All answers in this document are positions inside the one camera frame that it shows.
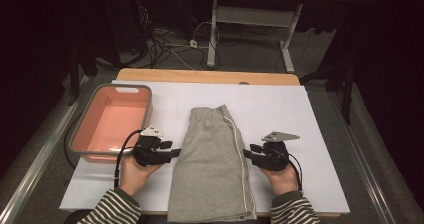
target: wooden board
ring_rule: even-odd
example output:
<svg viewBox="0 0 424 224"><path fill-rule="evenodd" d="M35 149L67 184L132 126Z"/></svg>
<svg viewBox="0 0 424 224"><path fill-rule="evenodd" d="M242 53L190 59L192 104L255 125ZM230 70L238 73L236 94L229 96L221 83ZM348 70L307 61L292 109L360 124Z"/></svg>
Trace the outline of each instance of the wooden board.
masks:
<svg viewBox="0 0 424 224"><path fill-rule="evenodd" d="M248 83L252 85L300 85L299 79L292 74L130 68L122 69L116 80L222 84Z"/></svg>

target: person's arm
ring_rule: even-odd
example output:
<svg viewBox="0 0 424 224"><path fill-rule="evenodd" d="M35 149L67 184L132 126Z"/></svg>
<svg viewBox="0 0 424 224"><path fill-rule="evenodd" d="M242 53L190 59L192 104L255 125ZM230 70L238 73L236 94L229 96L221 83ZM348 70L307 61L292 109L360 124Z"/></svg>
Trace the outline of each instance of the person's arm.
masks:
<svg viewBox="0 0 424 224"><path fill-rule="evenodd" d="M108 190L93 211L78 223L137 223L141 209L133 196L161 165L142 167L134 157L122 162L119 187Z"/></svg>
<svg viewBox="0 0 424 224"><path fill-rule="evenodd" d="M276 195L271 207L274 223L320 223L311 203L297 191L296 173L291 165L279 172L261 171L268 177Z"/></svg>

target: white plug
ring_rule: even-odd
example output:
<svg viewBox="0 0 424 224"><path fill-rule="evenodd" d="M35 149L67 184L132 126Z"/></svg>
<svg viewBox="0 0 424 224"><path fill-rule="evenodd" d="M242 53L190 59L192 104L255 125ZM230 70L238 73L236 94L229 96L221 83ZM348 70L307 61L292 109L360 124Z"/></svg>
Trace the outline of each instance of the white plug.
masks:
<svg viewBox="0 0 424 224"><path fill-rule="evenodd" d="M197 41L190 40L190 46L193 47L193 48L197 48Z"/></svg>

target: white piping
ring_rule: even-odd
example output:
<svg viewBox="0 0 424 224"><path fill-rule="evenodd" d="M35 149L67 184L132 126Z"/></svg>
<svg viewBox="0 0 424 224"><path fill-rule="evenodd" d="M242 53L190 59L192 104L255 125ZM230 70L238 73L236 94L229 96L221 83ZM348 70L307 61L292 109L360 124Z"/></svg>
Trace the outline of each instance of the white piping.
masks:
<svg viewBox="0 0 424 224"><path fill-rule="evenodd" d="M246 204L246 191L245 191L245 187L244 187L244 163L243 163L243 158L242 158L241 153L240 153L240 148L239 148L238 143L237 143L237 131L236 131L236 125L234 125L234 122L233 122L230 118L228 118L228 117L226 117L226 116L224 116L224 118L225 118L225 119L227 119L228 121L230 121L230 122L231 122L231 125L233 125L233 130L234 130L234 140L235 140L235 142L236 142L237 151L238 151L238 154L239 154L239 157L240 157L240 161L241 161L241 169L242 169L242 179L241 179L241 185L242 185L242 187L243 187L243 201L244 201L244 209L245 209L245 211L246 211L246 212L248 212L248 211L247 211L247 204Z"/></svg>

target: dark background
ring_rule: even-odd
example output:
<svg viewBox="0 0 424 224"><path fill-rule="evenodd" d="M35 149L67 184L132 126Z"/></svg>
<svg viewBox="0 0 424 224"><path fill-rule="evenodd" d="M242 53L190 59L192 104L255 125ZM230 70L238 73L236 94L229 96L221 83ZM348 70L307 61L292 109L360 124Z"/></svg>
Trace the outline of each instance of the dark background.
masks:
<svg viewBox="0 0 424 224"><path fill-rule="evenodd" d="M131 12L119 12L122 7L126 10L128 3L125 0L107 2L115 6L111 10L112 15L124 15L129 18L128 23L132 22ZM381 0L377 6L351 8L310 4L305 5L298 25L298 31L313 27L317 33L338 29L320 68L334 62L355 63L355 82L365 104L422 208L423 2ZM211 0L174 0L156 2L156 5L161 10L159 16L167 16L167 21L188 30L192 19L191 15L187 15L187 10L202 20L210 15L210 3ZM96 46L99 45L99 37L93 36L93 29L88 23L90 20L81 8L80 0L0 0L0 16L0 116L1 136L4 137L0 176L3 176L14 157L63 95L61 81L69 70L70 51L75 42L81 38ZM114 25L110 23L104 26L104 33L122 30ZM114 48L131 48L131 45L125 45L136 42L131 40L132 32L135 30L128 28L128 32L102 35L100 39L106 43L112 40L112 43L101 52L110 54ZM344 59L344 54L361 33L363 44L358 55L353 60ZM331 79L334 75L345 75L344 69L341 70L324 77Z"/></svg>

